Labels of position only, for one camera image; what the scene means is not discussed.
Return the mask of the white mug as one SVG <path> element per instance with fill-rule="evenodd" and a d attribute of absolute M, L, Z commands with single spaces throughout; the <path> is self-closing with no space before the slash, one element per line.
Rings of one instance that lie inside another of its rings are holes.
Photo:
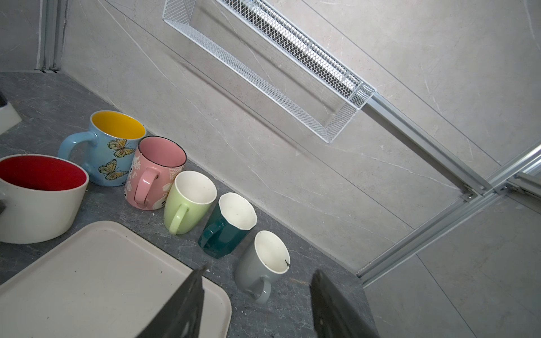
<path fill-rule="evenodd" d="M 67 232 L 90 176 L 79 165 L 43 154 L 1 159 L 1 241 L 46 242 Z"/>

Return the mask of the pink cartoon mug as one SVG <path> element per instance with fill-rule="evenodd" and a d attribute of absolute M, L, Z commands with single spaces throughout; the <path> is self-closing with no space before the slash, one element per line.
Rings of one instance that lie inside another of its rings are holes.
<path fill-rule="evenodd" d="M 176 142 L 160 136 L 144 137 L 138 144 L 125 183 L 128 204 L 143 211 L 163 208 L 187 154 Z"/>

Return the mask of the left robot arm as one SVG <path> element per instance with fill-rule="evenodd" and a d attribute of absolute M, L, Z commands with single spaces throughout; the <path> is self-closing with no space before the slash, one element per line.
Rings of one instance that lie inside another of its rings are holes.
<path fill-rule="evenodd" d="M 22 119 L 6 96 L 0 92 L 0 134 L 18 125 Z"/>

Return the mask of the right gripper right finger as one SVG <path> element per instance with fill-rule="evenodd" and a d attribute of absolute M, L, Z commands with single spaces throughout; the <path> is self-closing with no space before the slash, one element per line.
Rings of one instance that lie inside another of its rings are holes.
<path fill-rule="evenodd" d="M 378 337 L 320 269 L 313 274 L 310 294 L 317 337 Z"/>

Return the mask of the blue mug yellow inside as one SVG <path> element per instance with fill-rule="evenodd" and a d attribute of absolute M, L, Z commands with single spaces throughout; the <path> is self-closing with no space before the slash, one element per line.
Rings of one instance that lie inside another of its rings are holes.
<path fill-rule="evenodd" d="M 69 159 L 78 144 L 85 145 L 83 168 L 90 181 L 103 187 L 126 183 L 139 142 L 147 130 L 138 120 L 117 111 L 97 111 L 90 117 L 89 130 L 68 136 L 58 157 Z"/>

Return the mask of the grey mug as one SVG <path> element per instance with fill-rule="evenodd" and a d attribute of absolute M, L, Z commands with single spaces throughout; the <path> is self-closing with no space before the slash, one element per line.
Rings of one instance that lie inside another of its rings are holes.
<path fill-rule="evenodd" d="M 279 236 L 268 230 L 259 231 L 235 268 L 235 283 L 257 304 L 265 304 L 273 283 L 287 273 L 290 264 L 290 253 Z"/>

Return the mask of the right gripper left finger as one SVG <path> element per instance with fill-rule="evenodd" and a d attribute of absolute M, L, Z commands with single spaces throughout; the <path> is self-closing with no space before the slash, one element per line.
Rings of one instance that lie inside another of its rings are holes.
<path fill-rule="evenodd" d="M 198 337 L 208 267 L 194 269 L 138 337 Z"/>

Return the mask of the dark green mug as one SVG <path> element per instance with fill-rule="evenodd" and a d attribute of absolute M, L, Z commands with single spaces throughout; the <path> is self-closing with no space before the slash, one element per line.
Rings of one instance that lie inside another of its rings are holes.
<path fill-rule="evenodd" d="M 198 244 L 207 255 L 220 259 L 232 253 L 256 223 L 256 211 L 244 197 L 234 192 L 223 194 Z"/>

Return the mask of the light green mug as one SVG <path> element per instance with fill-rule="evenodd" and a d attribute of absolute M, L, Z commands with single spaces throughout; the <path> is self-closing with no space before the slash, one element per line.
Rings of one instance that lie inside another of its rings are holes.
<path fill-rule="evenodd" d="M 166 200 L 164 225 L 172 235 L 190 232 L 217 197 L 215 184 L 197 171 L 179 173 Z"/>

